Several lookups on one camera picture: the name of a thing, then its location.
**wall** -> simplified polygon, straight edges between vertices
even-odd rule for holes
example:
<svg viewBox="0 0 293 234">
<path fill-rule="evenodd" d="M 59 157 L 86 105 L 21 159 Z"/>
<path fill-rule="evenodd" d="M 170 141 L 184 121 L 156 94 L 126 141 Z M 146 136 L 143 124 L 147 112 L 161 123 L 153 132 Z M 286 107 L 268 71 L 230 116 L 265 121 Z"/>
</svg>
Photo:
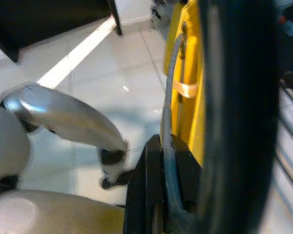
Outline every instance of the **wall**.
<svg viewBox="0 0 293 234">
<path fill-rule="evenodd" d="M 151 18 L 151 0 L 115 0 L 121 23 L 132 24 Z"/>
</svg>

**tan strap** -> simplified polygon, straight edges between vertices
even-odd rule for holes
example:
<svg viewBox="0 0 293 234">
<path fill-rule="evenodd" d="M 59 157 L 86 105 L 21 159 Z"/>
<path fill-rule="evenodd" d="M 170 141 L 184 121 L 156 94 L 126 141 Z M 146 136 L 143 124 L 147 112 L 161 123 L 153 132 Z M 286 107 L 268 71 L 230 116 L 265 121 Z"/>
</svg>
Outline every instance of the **tan strap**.
<svg viewBox="0 0 293 234">
<path fill-rule="evenodd" d="M 197 93 L 197 84 L 183 84 L 176 80 L 172 82 L 172 87 L 186 98 L 195 98 Z"/>
</svg>

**white tile floor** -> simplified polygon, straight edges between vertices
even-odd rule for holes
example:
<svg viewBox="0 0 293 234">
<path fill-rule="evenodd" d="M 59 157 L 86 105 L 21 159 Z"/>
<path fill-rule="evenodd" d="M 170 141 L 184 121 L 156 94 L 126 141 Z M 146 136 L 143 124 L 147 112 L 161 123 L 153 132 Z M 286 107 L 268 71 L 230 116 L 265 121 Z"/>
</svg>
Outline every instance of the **white tile floor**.
<svg viewBox="0 0 293 234">
<path fill-rule="evenodd" d="M 87 38 L 104 20 L 39 42 L 20 52 L 17 64 L 0 60 L 0 94 L 23 82 L 35 82 Z M 164 90 L 158 76 L 167 29 L 119 37 L 111 32 L 55 88 L 106 115 L 129 141 L 126 167 L 138 162 L 143 146 L 160 131 Z M 60 139 L 44 128 L 29 134 L 31 159 L 20 187 L 86 196 L 124 204 L 126 187 L 104 191 L 93 146 Z"/>
</svg>

